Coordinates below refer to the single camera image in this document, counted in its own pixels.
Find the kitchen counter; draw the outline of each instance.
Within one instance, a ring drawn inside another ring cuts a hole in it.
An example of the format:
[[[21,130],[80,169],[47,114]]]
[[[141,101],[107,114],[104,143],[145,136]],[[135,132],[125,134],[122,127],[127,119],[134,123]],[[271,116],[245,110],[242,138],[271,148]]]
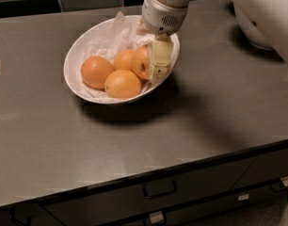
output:
[[[0,206],[288,140],[288,66],[252,47],[230,0],[192,1],[168,80],[129,105],[75,96],[67,52],[140,7],[0,19]]]

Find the cabinet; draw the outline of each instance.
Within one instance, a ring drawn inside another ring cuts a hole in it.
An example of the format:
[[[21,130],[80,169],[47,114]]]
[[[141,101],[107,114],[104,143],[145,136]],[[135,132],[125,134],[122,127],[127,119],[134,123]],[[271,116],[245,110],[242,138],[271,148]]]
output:
[[[66,226],[180,225],[286,194],[281,178],[288,178],[288,144],[144,173],[41,204],[52,216],[47,220]],[[152,214],[164,221],[153,224]]]
[[[250,190],[227,193],[222,197],[218,197],[217,199],[210,200],[208,202],[190,202],[185,206],[181,206],[179,209],[166,209],[160,211],[160,213],[166,222],[164,225],[181,225],[183,223],[189,223],[198,218],[210,216],[211,214],[220,213],[243,206],[249,206],[256,202],[285,195],[288,192],[287,190],[283,190],[279,193],[273,190],[273,188],[277,188],[279,186],[280,183],[277,181],[266,186],[253,187]],[[123,225],[149,226],[153,224],[151,224],[150,216],[147,215],[143,216],[143,219],[138,219]]]
[[[109,223],[228,191],[253,159],[177,172],[162,179],[143,181],[133,186],[47,205],[46,208],[68,226]]]

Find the orange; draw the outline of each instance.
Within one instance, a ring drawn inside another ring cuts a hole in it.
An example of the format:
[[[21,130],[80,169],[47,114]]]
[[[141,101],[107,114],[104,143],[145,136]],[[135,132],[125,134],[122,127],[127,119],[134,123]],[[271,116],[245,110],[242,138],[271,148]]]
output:
[[[148,45],[138,47],[132,57],[133,72],[142,79],[150,79],[151,60],[148,53]]]
[[[115,70],[132,70],[132,56],[134,51],[131,49],[125,49],[118,52],[114,58]]]
[[[91,56],[81,66],[83,81],[94,89],[103,89],[105,79],[114,71],[112,63],[101,56]]]
[[[141,92],[140,79],[132,72],[117,70],[108,75],[104,89],[112,98],[128,99],[135,97]]]

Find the white bowl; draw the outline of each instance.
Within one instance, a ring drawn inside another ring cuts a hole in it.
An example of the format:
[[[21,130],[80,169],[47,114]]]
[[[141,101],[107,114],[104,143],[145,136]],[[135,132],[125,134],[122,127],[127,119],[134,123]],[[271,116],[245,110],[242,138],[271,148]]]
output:
[[[125,16],[125,18],[132,23],[132,32],[130,35],[130,40],[134,39],[143,39],[143,36],[138,36],[136,34],[136,28],[139,24],[141,16],[139,15],[130,15]],[[95,37],[101,33],[103,29],[110,28],[113,24],[115,19],[107,20],[101,24],[97,24],[94,27],[92,27],[90,30],[88,30],[86,33],[84,33],[71,47],[69,50],[65,63],[64,63],[64,77],[65,81],[68,84],[69,88],[72,90],[73,93],[78,95],[79,97],[83,98],[86,101],[102,104],[102,105],[120,105],[120,104],[126,104],[134,102],[143,96],[147,95],[148,93],[152,92],[154,89],[156,89],[158,86],[160,86],[171,74],[174,66],[177,63],[178,56],[180,53],[180,42],[176,34],[171,35],[171,40],[173,42],[173,52],[171,56],[171,60],[169,63],[168,73],[167,75],[160,81],[160,83],[157,84],[150,84],[148,88],[138,94],[136,97],[121,100],[121,99],[113,99],[109,98],[109,100],[105,98],[100,98],[92,96],[92,94],[88,93],[88,90],[85,89],[85,85],[82,82],[81,75],[80,75],[80,68],[82,63],[84,62],[84,52],[86,49],[86,46],[91,40],[95,40]]]
[[[268,43],[266,38],[260,33],[256,26],[247,18],[247,16],[239,9],[239,7],[234,6],[236,20],[243,31],[243,33],[248,38],[248,41],[253,46],[264,49],[273,50],[273,47]]]

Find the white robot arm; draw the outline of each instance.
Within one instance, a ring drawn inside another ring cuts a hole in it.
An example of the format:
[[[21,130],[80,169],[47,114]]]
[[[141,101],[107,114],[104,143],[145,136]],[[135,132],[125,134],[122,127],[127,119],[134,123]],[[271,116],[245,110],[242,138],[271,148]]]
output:
[[[176,33],[190,0],[144,0],[142,26],[155,35]],[[288,64],[288,0],[233,0]]]

